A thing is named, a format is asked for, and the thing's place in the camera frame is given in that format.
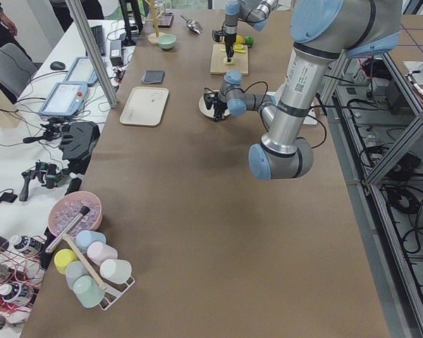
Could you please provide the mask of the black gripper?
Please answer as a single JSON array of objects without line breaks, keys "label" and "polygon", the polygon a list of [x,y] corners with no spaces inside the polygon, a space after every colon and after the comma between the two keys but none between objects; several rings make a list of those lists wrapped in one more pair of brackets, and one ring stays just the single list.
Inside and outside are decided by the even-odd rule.
[{"label": "black gripper", "polygon": [[236,43],[236,37],[237,37],[237,34],[235,32],[228,33],[225,30],[213,30],[212,31],[212,39],[215,42],[224,41],[227,58],[232,58],[233,55],[234,55],[233,45]]},{"label": "black gripper", "polygon": [[203,95],[204,95],[205,103],[208,106],[213,104],[215,107],[216,118],[214,119],[214,121],[218,122],[220,120],[225,120],[226,116],[229,115],[228,107],[227,107],[227,103],[222,102],[222,100],[220,100],[219,93],[207,92],[207,93],[204,93]]}]

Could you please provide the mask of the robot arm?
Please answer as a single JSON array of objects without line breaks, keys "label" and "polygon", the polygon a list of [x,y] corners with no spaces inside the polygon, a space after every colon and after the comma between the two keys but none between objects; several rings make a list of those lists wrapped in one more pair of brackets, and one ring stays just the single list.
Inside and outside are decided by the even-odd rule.
[{"label": "robot arm", "polygon": [[204,94],[215,118],[224,111],[239,116],[256,111],[268,131],[250,147],[248,161],[260,180],[305,175],[313,164],[313,151],[299,137],[303,121],[328,64],[344,53],[348,58],[375,56],[396,47],[399,41],[402,1],[301,1],[293,12],[292,66],[279,99],[249,94],[241,87],[242,74],[229,70],[217,92]]},{"label": "robot arm", "polygon": [[256,8],[250,8],[246,1],[228,1],[225,7],[225,20],[220,30],[212,31],[215,42],[224,40],[226,62],[233,60],[234,47],[238,33],[238,22],[243,21],[261,31],[266,25],[271,12],[278,6],[278,1],[260,1]]}]

